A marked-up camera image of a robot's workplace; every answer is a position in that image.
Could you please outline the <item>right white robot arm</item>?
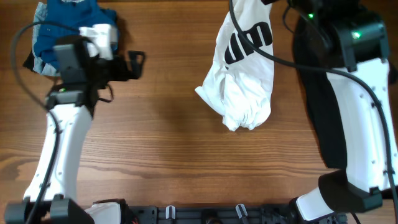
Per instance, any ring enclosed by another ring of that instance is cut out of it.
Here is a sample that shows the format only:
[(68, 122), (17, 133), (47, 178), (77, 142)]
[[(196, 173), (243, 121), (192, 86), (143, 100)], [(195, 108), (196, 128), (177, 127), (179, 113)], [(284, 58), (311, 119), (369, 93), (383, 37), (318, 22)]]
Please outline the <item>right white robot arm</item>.
[(322, 158), (331, 168), (292, 201), (313, 223), (397, 201), (397, 145), (389, 105), (389, 43), (381, 17), (359, 1), (290, 1), (300, 18), (294, 60)]

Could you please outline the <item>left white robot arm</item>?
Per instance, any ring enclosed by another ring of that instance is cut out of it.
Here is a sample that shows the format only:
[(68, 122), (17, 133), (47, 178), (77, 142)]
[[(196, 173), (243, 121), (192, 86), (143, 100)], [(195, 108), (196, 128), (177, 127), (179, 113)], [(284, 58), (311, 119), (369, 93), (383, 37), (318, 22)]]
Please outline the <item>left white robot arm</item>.
[(40, 106), (47, 130), (32, 182), (19, 203), (5, 210), (6, 223), (137, 223), (123, 199), (95, 202), (81, 208), (76, 180), (86, 134), (91, 127), (98, 92), (111, 82), (141, 77), (146, 59), (141, 51), (115, 55), (117, 30), (109, 24), (74, 29), (54, 45), (61, 83), (54, 85)]

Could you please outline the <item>white t-shirt black print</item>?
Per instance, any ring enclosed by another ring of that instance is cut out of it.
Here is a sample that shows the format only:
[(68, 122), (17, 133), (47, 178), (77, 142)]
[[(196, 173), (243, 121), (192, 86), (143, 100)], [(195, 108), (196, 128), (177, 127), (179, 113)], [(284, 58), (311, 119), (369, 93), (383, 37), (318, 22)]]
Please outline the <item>white t-shirt black print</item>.
[[(234, 1), (234, 15), (243, 33), (257, 48), (273, 53), (271, 4), (257, 0)], [(253, 51), (227, 15), (216, 38), (212, 66), (195, 91), (223, 117), (229, 130), (250, 130), (271, 113), (274, 63)]]

